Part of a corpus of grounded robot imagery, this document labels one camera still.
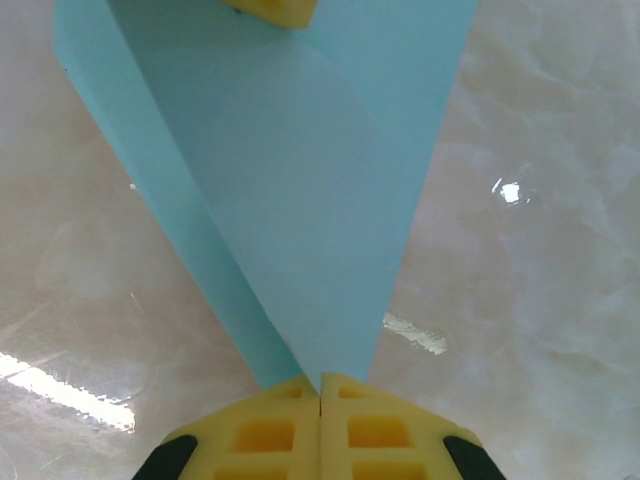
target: marble floor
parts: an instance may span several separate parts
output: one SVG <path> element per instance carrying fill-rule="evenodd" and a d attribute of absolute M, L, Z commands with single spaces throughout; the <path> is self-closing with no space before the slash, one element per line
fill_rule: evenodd
<path fill-rule="evenodd" d="M 0 479 L 131 478 L 257 391 L 56 64 L 0 0 Z M 371 382 L 509 479 L 640 477 L 640 3 L 480 0 Z"/>

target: folded plastic sheet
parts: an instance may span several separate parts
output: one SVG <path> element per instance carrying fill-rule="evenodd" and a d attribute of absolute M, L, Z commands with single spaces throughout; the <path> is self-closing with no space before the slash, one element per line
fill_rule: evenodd
<path fill-rule="evenodd" d="M 365 379 L 473 0 L 58 0 L 55 51 L 258 381 Z"/>

